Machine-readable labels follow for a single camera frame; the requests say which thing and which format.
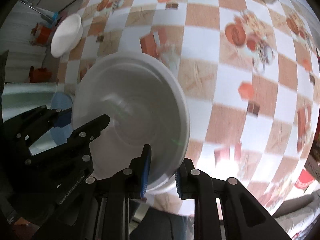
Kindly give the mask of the large white bowl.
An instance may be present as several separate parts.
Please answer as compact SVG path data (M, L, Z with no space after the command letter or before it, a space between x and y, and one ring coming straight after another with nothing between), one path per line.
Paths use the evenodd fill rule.
M129 166L151 146L147 192L174 186L190 138L184 92L172 72L150 55L125 51L103 57L76 88L72 126L108 115L110 123L90 144L93 176L105 179Z

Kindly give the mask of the blue plastic plate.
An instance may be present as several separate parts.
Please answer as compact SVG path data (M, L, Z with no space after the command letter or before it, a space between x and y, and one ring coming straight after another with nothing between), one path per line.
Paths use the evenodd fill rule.
M72 98L62 92L56 92L51 101L51 109L60 110L60 113L72 108ZM44 152L48 149L62 145L67 142L67 139L72 133L71 126L71 111L66 114L61 114L48 132L29 147L32 155Z

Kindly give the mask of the red round container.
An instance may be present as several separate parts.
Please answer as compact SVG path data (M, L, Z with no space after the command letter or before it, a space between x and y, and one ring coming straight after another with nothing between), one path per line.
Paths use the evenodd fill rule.
M52 29L37 23L30 32L30 43L34 46L48 46L49 39L52 37Z

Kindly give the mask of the checkered patterned tablecloth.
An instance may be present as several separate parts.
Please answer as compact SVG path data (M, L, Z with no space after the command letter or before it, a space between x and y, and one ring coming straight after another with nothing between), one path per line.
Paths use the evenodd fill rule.
M84 0L84 32L63 55L67 91L118 51L155 57L190 114L187 157L238 178L270 213L291 195L319 115L319 65L303 0Z

